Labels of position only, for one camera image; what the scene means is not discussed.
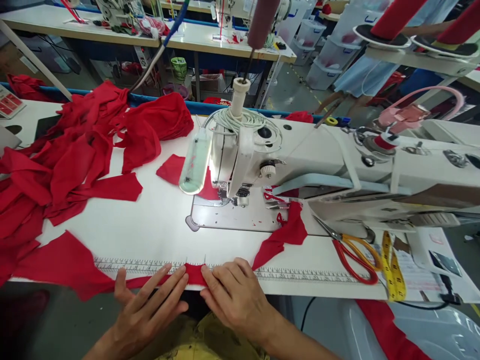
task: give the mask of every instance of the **sewing machine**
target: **sewing machine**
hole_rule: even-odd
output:
[[[135,27],[135,18],[143,18],[145,11],[140,0],[96,0],[103,19],[110,26],[127,24]]]

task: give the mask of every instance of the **red cloth on floor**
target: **red cloth on floor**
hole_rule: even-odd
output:
[[[308,111],[292,112],[285,119],[300,122],[300,123],[309,123],[309,124],[313,124],[314,122],[314,117]]]
[[[384,301],[357,300],[388,360],[431,360],[394,323],[394,313]]]
[[[201,266],[186,264],[188,283],[205,285]],[[66,231],[45,246],[32,251],[17,265],[13,276],[71,287],[82,301],[99,293],[112,292],[115,280],[101,272],[88,248]],[[149,276],[126,282],[129,289],[142,287]]]
[[[162,179],[168,181],[170,184],[179,186],[180,175],[184,166],[185,157],[171,155],[156,171],[156,174]],[[206,200],[218,200],[219,190],[212,187],[210,181],[210,168],[207,167],[205,181],[203,182],[203,189],[198,193],[198,196]]]
[[[43,101],[47,103],[58,102],[52,100],[40,90],[41,86],[46,86],[42,80],[28,75],[15,76],[8,74],[6,77],[11,89],[20,99]]]
[[[302,245],[308,233],[305,224],[300,216],[302,204],[296,201],[290,203],[288,209],[288,220],[278,230],[275,230],[267,240],[261,243],[260,250],[255,256],[252,269],[255,271],[265,265],[276,255],[282,253],[284,244]]]

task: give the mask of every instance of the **tape measure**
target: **tape measure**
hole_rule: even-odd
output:
[[[386,287],[388,289],[388,301],[397,302],[405,300],[407,296],[407,286],[405,285],[399,260],[397,259],[397,254],[393,246],[389,232],[384,231],[381,241],[383,275],[385,276]]]

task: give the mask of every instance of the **red-handled scissors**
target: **red-handled scissors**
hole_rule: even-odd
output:
[[[375,249],[361,238],[340,234],[334,231],[330,226],[324,223],[320,218],[318,218],[314,214],[312,215],[315,218],[315,220],[322,226],[322,228],[325,229],[328,235],[331,236],[333,246],[335,246],[335,250],[338,254],[338,257],[340,258],[340,261],[343,267],[348,271],[348,273],[362,284],[375,285],[376,283],[378,283],[379,276],[377,275],[377,271],[382,271],[382,260],[380,259],[380,255],[375,251]],[[367,257],[352,243],[352,241],[362,244],[368,250],[368,252],[373,256],[373,259],[375,260],[375,265],[372,265],[370,263]],[[354,253],[352,253],[343,243],[347,244],[350,247],[350,249],[353,250]],[[350,266],[349,262],[347,261],[347,258],[345,257],[345,254],[347,254],[350,258],[352,258],[355,262],[357,262],[362,268],[364,268],[370,274],[370,278],[365,279],[361,277],[359,274],[357,274]]]

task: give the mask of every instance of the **cardboard box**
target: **cardboard box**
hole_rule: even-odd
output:
[[[28,75],[42,80],[46,86],[53,86],[52,82],[12,42],[0,48],[0,81],[7,82],[7,74]]]

